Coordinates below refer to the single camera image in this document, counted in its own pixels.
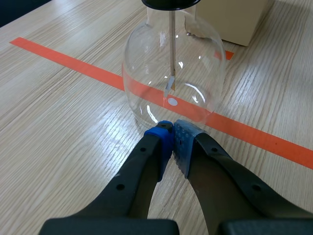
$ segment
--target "wood grain surface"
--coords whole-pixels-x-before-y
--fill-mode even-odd
[[[37,234],[48,218],[90,203],[142,137],[125,94],[9,42],[25,37],[121,75],[123,45],[146,17],[140,0],[53,0],[0,28],[0,234]],[[217,112],[313,149],[313,1],[276,0],[252,42],[227,62]],[[213,129],[238,162],[313,212],[313,171]],[[207,234],[174,160],[150,218]]]

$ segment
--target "black cap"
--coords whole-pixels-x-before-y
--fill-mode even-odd
[[[191,7],[200,0],[142,0],[147,7],[161,11],[176,11]]]

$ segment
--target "blue gripper pad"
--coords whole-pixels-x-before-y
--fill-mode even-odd
[[[174,123],[174,131],[174,158],[179,169],[187,178],[194,138],[205,131],[184,120],[177,120]]]

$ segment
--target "thin metal stick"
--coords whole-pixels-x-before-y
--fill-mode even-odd
[[[170,11],[171,76],[175,76],[175,11]]]
[[[170,63],[171,76],[164,90],[164,97],[167,97],[170,89],[175,90],[175,11],[170,11]]]

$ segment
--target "clear glass bottle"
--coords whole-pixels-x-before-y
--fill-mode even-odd
[[[122,73],[130,108],[148,128],[177,119],[202,126],[222,92],[222,41],[196,17],[194,7],[147,11],[147,20],[130,34],[124,51]]]

